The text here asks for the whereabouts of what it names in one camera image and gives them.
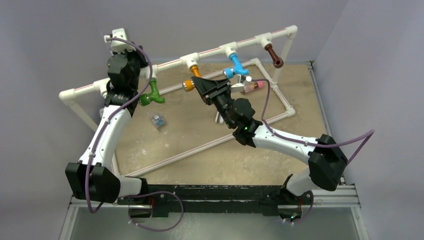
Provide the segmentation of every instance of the green pipe fitting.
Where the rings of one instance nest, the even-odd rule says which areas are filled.
[[[139,102],[142,106],[149,105],[151,102],[155,102],[158,104],[163,104],[165,102],[165,98],[159,95],[158,87],[156,86],[156,78],[152,78],[150,81],[151,93],[142,94],[139,98]]]

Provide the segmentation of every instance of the blue valve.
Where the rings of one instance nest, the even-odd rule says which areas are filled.
[[[240,75],[248,75],[249,70],[243,69],[242,64],[240,63],[239,59],[237,58],[236,53],[232,53],[229,56],[229,59],[234,63],[234,67],[232,68],[226,68],[224,69],[224,73],[227,76],[228,79],[231,79],[234,77],[234,74],[240,74]]]

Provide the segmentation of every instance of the pvc pipe frame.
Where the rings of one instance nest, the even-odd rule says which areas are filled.
[[[237,50],[239,48],[247,47],[247,46],[251,46],[251,45],[260,45],[261,41],[265,38],[272,40],[272,39],[283,37],[283,36],[287,36],[287,40],[284,44],[284,47],[283,47],[283,50],[282,50],[280,57],[284,62],[286,62],[287,54],[289,53],[290,47],[292,46],[293,39],[295,38],[297,32],[298,32],[298,27],[295,26],[295,25],[292,25],[292,26],[288,26],[288,27],[281,29],[281,30],[278,30],[278,31],[264,33],[264,34],[257,35],[255,37],[252,37],[252,38],[249,38],[249,39],[245,39],[245,40],[241,40],[241,41],[237,41],[237,42],[230,42],[230,43],[221,45],[220,47],[213,48],[213,49],[210,49],[210,50],[207,50],[207,51],[202,51],[202,52],[199,52],[199,53],[197,53],[197,52],[191,53],[191,54],[188,54],[186,56],[180,57],[180,59],[176,59],[176,60],[173,60],[173,61],[162,63],[162,64],[159,64],[159,65],[155,64],[153,66],[153,74],[156,75],[159,72],[162,72],[162,71],[165,71],[165,70],[168,70],[168,69],[171,69],[171,68],[182,66],[182,65],[187,63],[187,59],[194,59],[194,60],[198,61],[200,59],[209,58],[209,57],[216,56],[216,55],[219,55],[219,54],[225,55],[226,54],[225,50],[226,50],[227,47],[232,47],[232,48]],[[270,75],[268,74],[268,72],[265,70],[264,66],[262,65],[261,61],[258,58],[253,58],[249,61],[242,63],[243,67],[250,66],[250,65],[256,65],[259,68],[260,72],[263,74],[263,76],[271,82],[272,90],[278,96],[278,98],[283,103],[284,107],[286,108],[286,112],[268,119],[267,120],[268,123],[271,124],[271,123],[274,123],[274,122],[279,121],[281,119],[293,116],[296,113],[295,109],[289,104],[289,102],[287,101],[287,99],[284,97],[284,95],[281,93],[280,89],[277,86],[278,78],[279,78],[279,75],[280,75],[283,68],[277,68],[274,72],[273,78],[271,78]],[[142,73],[143,72],[147,77],[149,71],[144,70],[144,71],[142,71]],[[217,77],[221,74],[222,74],[222,70],[204,75],[203,77],[204,78],[214,78],[214,77]],[[106,85],[107,85],[108,81],[109,81],[109,78],[104,78],[104,79],[95,81],[92,84],[82,86],[82,87],[79,87],[79,88],[72,88],[72,89],[64,90],[64,91],[59,93],[59,98],[62,100],[62,102],[65,105],[69,106],[93,131],[97,130],[98,125],[81,108],[81,106],[78,105],[78,103],[76,102],[76,99],[78,98],[78,96],[85,95],[85,94],[92,93],[92,92],[96,92],[96,91],[99,91],[100,94],[105,98],[106,94],[107,94]],[[182,88],[183,87],[182,87],[181,84],[177,84],[177,85],[173,85],[173,86],[164,88],[164,89],[160,90],[159,93],[161,95],[163,95],[163,94],[167,94],[167,93],[170,93],[170,92],[182,89]],[[206,150],[206,149],[212,148],[216,145],[219,145],[221,143],[227,142],[231,139],[234,139],[234,137],[231,134],[223,136],[221,138],[215,139],[215,140],[208,142],[206,144],[203,144],[201,146],[195,147],[195,148],[190,149],[188,151],[185,151],[185,152],[182,152],[182,153],[177,154],[175,156],[172,156],[170,158],[167,158],[163,161],[160,161],[160,162],[157,162],[157,163],[152,164],[150,166],[144,167],[140,170],[131,172],[131,173],[127,174],[126,176],[128,176],[128,177],[139,177],[139,176],[147,174],[147,173],[149,173],[153,170],[156,170],[156,169],[161,168],[163,166],[166,166],[168,164],[174,163],[178,160],[181,160],[183,158],[186,158],[186,157],[191,156],[193,154],[196,154],[198,152],[201,152],[203,150]],[[111,168],[112,168],[112,172],[116,176],[120,176],[119,169],[118,169],[118,163],[117,163],[117,159],[116,159],[115,154],[113,154],[113,157],[112,157]]]

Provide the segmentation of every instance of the brown floor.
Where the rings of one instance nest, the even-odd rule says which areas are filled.
[[[229,67],[228,63],[208,63],[199,66],[201,74]],[[274,67],[264,64],[273,76]],[[250,75],[262,78],[255,66],[248,67]],[[157,76],[159,89],[183,82],[191,76],[187,67],[167,70]],[[294,116],[280,120],[273,127],[297,135],[319,137],[325,128],[312,80],[306,65],[286,65],[278,86],[296,110]],[[233,94],[234,98],[242,95]],[[244,95],[260,119],[266,89]],[[232,133],[223,124],[215,123],[216,109],[207,106],[197,91],[177,90],[164,95],[166,103],[138,106],[116,149],[119,171],[129,174],[161,160],[180,154],[217,138]],[[265,118],[285,111],[283,104],[271,92]],[[160,131],[150,117],[162,114],[166,125]],[[220,185],[280,185],[287,175],[307,166],[292,157],[268,149],[242,146],[235,140],[181,159],[146,174],[150,184],[220,184]]]

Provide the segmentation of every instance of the gray wall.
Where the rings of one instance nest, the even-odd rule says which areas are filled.
[[[109,53],[89,13],[77,2],[4,2],[0,239],[55,240],[71,197],[66,164],[79,158],[93,136],[58,94],[104,78]],[[100,103],[92,99],[94,105]]]
[[[374,240],[424,235],[423,23],[422,0],[350,0],[316,59],[335,138],[375,129],[346,173]]]
[[[297,25],[288,61],[314,60],[348,0],[85,0],[100,32],[126,28],[154,61],[213,49],[221,44]],[[275,41],[282,50],[283,39]],[[269,55],[260,47],[239,51],[243,60]],[[208,58],[225,60],[225,57]]]

